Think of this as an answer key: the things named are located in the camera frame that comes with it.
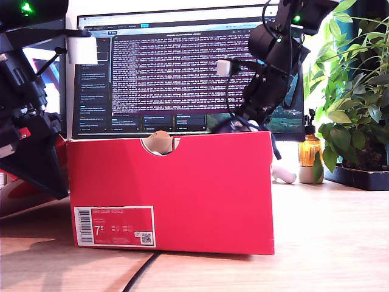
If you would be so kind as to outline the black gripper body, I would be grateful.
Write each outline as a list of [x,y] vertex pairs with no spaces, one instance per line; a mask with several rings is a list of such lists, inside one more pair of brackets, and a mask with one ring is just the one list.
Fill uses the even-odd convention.
[[45,112],[45,82],[36,74],[1,75],[1,142],[54,143],[60,116]]
[[243,104],[259,108],[277,108],[285,97],[289,82],[287,73],[267,66],[256,72],[250,83],[243,90]]

